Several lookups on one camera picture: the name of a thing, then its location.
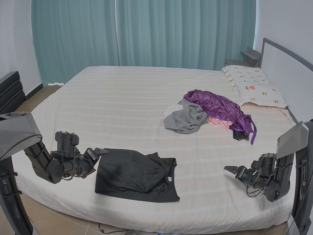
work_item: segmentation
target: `floor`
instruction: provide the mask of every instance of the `floor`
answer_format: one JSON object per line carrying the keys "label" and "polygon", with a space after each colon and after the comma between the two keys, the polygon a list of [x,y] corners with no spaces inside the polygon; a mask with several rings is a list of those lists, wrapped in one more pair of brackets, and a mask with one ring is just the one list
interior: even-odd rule
{"label": "floor", "polygon": [[[46,86],[37,92],[31,99],[24,102],[17,111],[31,112],[38,104],[45,100],[49,95],[56,92],[60,86]],[[21,195],[24,207],[28,216],[36,225],[40,235],[100,235],[98,223],[69,216],[52,210],[26,196]],[[220,235],[283,235],[286,222],[272,226],[267,229],[240,231],[232,233],[220,233]],[[105,233],[120,230],[109,225],[101,225]],[[2,209],[0,209],[0,235],[14,235],[14,232],[6,219]]]}

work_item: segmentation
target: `white headboard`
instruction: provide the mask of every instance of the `white headboard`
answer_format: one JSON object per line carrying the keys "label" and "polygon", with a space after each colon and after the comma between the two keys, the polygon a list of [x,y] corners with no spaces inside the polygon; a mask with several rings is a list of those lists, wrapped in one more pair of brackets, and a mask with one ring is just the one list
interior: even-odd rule
{"label": "white headboard", "polygon": [[312,64],[264,38],[259,67],[285,96],[289,112],[296,123],[313,119]]}

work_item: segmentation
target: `curtain fold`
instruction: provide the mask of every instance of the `curtain fold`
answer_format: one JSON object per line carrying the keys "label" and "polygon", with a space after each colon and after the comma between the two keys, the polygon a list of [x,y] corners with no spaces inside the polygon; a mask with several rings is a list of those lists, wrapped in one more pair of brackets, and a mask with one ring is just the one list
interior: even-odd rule
{"label": "curtain fold", "polygon": [[32,0],[43,85],[88,66],[220,70],[253,47],[256,0]]}
{"label": "curtain fold", "polygon": [[253,47],[256,0],[116,0],[120,65],[220,70]]}
{"label": "curtain fold", "polygon": [[43,85],[119,65],[115,0],[32,0],[32,30]]}

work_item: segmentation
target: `bedsheet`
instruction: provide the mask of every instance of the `bedsheet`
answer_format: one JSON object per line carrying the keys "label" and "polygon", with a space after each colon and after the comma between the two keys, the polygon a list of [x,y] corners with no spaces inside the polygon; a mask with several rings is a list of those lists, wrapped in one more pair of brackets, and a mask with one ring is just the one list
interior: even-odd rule
{"label": "bedsheet", "polygon": [[159,233],[210,234],[267,228],[286,221],[292,209],[295,170],[289,193],[271,203],[244,186],[225,165],[250,167],[264,152],[275,152],[277,138],[295,123],[285,109],[243,105],[257,127],[250,142],[212,123],[185,135],[163,126],[163,113],[193,89],[208,90],[234,102],[237,97],[222,71],[163,67],[88,67],[32,112],[48,150],[56,131],[76,133],[81,153],[88,147],[133,149],[174,157],[180,200],[151,203],[95,193],[96,173],[50,184],[37,177],[23,152],[13,156],[19,188],[57,211],[119,228]]}

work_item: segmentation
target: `pillow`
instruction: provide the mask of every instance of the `pillow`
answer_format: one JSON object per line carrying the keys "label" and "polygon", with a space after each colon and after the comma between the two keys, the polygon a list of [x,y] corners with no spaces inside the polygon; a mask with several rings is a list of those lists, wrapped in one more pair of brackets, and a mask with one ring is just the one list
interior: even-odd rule
{"label": "pillow", "polygon": [[247,102],[280,108],[288,105],[284,96],[260,68],[229,65],[222,68],[222,71],[228,77],[240,106]]}

